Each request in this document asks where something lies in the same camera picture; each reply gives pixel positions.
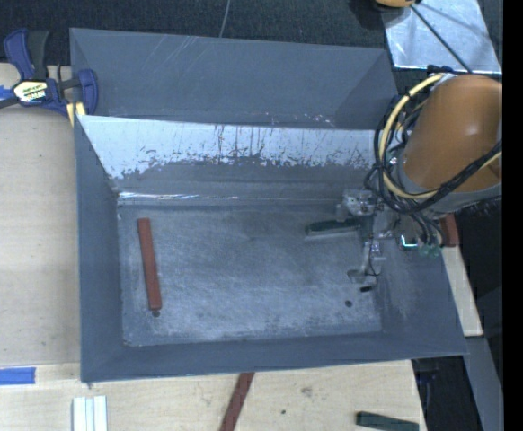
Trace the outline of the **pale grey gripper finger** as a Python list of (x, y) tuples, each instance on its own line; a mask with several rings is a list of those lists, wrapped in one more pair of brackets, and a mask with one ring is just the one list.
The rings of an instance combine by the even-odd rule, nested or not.
[(375, 284), (382, 274), (386, 257), (383, 255), (379, 241), (365, 242), (362, 250), (362, 260), (357, 268), (347, 272), (353, 284)]
[(336, 205), (334, 219), (308, 224), (308, 237), (360, 231), (367, 241), (373, 237), (376, 198), (368, 189), (346, 189)]

